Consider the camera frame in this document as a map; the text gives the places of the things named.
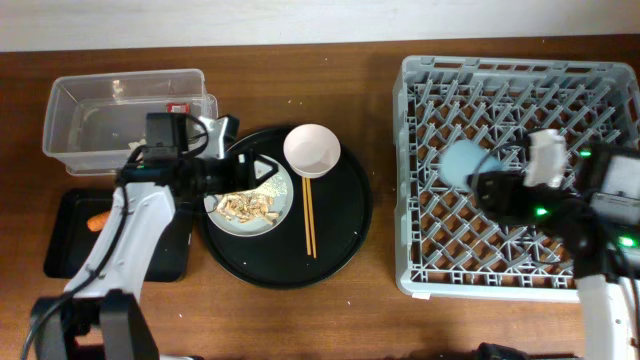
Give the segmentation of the grey plate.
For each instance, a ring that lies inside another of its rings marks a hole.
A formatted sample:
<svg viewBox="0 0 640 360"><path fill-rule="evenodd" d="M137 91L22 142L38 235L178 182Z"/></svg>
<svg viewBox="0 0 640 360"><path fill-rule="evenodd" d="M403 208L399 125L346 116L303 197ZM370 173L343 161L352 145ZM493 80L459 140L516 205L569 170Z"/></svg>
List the grey plate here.
<svg viewBox="0 0 640 360"><path fill-rule="evenodd" d="M266 222L260 219L256 219L247 223L239 223L237 220L227 221L224 217L214 211L214 207L218 204L218 201L222 198L223 195L208 196L203 200L205 213L208 215L210 221L223 232L238 237L254 237L263 235L281 224L288 215L292 207L294 198L294 186L291 177L287 170L277 160L266 155L263 155L263 158L267 160L267 163L257 161L255 165L255 172L257 177L261 178L271 170L273 164L276 164L278 166L278 172L270 176L268 180L281 178L285 180L288 185L288 193L285 196L278 196L276 198L273 198L274 204L271 206L271 211L277 212L280 217L275 221L274 225L268 225ZM257 188L242 192L258 193Z"/></svg>

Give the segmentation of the pile of white rice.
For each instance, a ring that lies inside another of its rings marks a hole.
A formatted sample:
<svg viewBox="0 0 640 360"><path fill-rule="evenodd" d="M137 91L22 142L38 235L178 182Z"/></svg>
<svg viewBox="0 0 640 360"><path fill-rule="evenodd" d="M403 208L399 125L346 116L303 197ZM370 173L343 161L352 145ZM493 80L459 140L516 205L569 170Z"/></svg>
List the pile of white rice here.
<svg viewBox="0 0 640 360"><path fill-rule="evenodd" d="M288 193L287 182L281 178L267 180L257 188L257 192L268 197L276 198Z"/></svg>

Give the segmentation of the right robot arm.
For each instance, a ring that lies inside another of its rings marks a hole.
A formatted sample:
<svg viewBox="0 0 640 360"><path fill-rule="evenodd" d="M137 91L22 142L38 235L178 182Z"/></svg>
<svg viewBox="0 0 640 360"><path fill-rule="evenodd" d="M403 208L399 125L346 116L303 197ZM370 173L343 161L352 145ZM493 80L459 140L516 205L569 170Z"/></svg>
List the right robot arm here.
<svg viewBox="0 0 640 360"><path fill-rule="evenodd" d="M516 142L525 171L485 169L486 152L466 176L477 205L504 225L532 225L569 253L584 315L589 359L639 356L639 152L591 143L572 190L560 187L567 145L558 131Z"/></svg>

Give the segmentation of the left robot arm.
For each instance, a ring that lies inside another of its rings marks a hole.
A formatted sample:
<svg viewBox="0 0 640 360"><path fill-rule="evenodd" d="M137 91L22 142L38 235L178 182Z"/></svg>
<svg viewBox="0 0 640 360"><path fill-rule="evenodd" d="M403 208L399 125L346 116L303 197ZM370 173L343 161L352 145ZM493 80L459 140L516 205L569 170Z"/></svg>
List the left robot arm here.
<svg viewBox="0 0 640 360"><path fill-rule="evenodd" d="M253 151L227 154L238 124L232 116L147 115L146 142L118 173L92 251L61 295L34 304L23 358L161 358L139 301L177 199L252 190L278 172L277 163Z"/></svg>

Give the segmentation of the blue cup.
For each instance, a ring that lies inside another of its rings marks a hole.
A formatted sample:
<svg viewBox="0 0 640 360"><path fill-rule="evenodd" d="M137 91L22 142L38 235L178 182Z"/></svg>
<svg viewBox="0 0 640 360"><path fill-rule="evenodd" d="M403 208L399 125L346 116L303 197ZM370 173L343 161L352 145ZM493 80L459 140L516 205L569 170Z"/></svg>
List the blue cup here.
<svg viewBox="0 0 640 360"><path fill-rule="evenodd" d="M470 140L459 140L448 146L440 157L439 179L450 187L470 192L468 180L483 158L479 172L503 171L503 164L489 152Z"/></svg>

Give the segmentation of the wooden chopstick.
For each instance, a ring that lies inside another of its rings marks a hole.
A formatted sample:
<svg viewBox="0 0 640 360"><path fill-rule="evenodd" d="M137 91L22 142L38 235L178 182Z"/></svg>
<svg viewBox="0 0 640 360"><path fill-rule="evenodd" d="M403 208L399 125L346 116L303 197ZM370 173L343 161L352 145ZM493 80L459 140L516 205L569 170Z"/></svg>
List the wooden chopstick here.
<svg viewBox="0 0 640 360"><path fill-rule="evenodd" d="M314 211L313 211L313 197L312 197L312 189L311 189L311 179L305 178L306 187L307 187L307 203L308 203L308 217L310 223L310 241L311 241L311 249L312 255L314 259L317 259L317 250L316 250L316 236L315 236L315 221L314 221Z"/></svg>
<svg viewBox="0 0 640 360"><path fill-rule="evenodd" d="M310 222L309 222L309 207L308 207L308 191L307 191L307 180L305 177L302 177L302 196L303 196L303 211L304 211L304 225L305 225L305 242L306 242L306 252L308 256L311 256L311 234L310 234Z"/></svg>

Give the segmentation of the red snack wrapper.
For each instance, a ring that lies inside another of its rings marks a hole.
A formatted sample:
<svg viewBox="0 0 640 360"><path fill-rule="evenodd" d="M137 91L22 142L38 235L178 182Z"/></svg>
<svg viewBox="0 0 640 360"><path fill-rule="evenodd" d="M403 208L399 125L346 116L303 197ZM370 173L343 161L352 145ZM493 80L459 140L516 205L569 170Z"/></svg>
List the red snack wrapper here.
<svg viewBox="0 0 640 360"><path fill-rule="evenodd" d="M166 111L168 113L188 114L190 105L188 103L169 103L166 105Z"/></svg>

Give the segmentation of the orange carrot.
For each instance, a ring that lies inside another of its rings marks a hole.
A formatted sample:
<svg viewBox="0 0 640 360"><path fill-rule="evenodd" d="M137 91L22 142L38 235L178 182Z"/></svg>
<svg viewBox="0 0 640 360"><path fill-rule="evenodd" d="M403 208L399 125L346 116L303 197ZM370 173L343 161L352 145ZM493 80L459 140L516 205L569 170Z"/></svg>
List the orange carrot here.
<svg viewBox="0 0 640 360"><path fill-rule="evenodd" d="M91 232L100 232L105 227L110 214L110 211L106 211L92 216L87 220L87 228Z"/></svg>

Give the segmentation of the white tissue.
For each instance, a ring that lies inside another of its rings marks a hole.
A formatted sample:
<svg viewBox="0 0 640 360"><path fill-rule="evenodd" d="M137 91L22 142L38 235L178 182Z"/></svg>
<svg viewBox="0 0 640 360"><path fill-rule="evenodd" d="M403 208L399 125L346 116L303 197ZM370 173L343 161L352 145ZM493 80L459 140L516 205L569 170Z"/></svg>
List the white tissue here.
<svg viewBox="0 0 640 360"><path fill-rule="evenodd" d="M137 142L129 142L128 146L131 150L135 150L136 148L146 145L146 140L145 139L141 139Z"/></svg>

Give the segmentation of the pink bowl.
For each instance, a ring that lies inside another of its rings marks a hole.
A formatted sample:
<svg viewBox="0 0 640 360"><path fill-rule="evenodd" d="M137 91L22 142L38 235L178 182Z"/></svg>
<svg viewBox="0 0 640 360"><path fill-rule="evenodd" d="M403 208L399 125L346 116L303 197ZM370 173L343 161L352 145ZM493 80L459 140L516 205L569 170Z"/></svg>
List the pink bowl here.
<svg viewBox="0 0 640 360"><path fill-rule="evenodd" d="M318 124L304 124L288 133L283 152L296 174L315 179L336 166L341 156L341 144L330 129Z"/></svg>

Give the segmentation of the pile of peanut shells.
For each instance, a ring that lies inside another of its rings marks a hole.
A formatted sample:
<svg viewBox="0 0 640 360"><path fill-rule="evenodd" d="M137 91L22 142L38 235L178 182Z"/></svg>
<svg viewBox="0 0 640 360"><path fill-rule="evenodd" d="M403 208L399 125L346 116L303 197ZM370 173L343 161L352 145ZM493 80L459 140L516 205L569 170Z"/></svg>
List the pile of peanut shells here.
<svg viewBox="0 0 640 360"><path fill-rule="evenodd" d="M237 220L239 223L247 223L260 219L268 225L274 225L280 215L271 211L273 204L272 197L261 193L232 193L223 195L214 207L214 211L227 221Z"/></svg>

